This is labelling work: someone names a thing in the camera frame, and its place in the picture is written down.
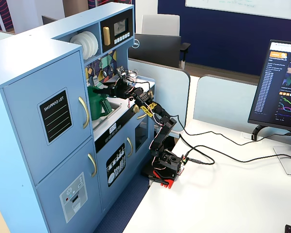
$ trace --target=white chair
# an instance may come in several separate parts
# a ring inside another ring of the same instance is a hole
[[[141,34],[148,35],[180,35],[180,16],[177,15],[142,15]],[[189,43],[183,43],[180,51],[183,53],[181,68],[185,66],[185,55],[188,53]]]

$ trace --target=toy kitchen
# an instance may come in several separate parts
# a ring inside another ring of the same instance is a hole
[[[92,233],[149,155],[154,124],[95,89],[128,70],[132,5],[108,3],[0,41],[0,211],[11,232]]]

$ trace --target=microwave screen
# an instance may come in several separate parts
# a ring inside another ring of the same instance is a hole
[[[124,20],[119,21],[119,22],[114,24],[114,36],[115,37],[128,31],[127,20],[128,19],[124,19]]]

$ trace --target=whiteboard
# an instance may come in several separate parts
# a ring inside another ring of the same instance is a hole
[[[291,0],[186,0],[185,6],[291,19]]]

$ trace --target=cabinet door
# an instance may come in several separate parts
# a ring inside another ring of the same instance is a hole
[[[133,141],[134,153],[128,158],[128,166],[132,169],[137,167],[144,157],[149,153],[149,146],[153,140],[154,124],[148,117],[141,114],[132,119],[134,128],[131,130],[131,141]]]
[[[5,87],[4,93],[34,183],[91,135],[84,129],[83,67],[76,52]]]
[[[131,180],[128,156],[134,153],[127,137],[134,129],[130,120],[97,154],[102,209],[118,197]]]
[[[37,188],[51,233],[92,233],[101,218],[98,178],[88,154],[95,161],[92,140]]]

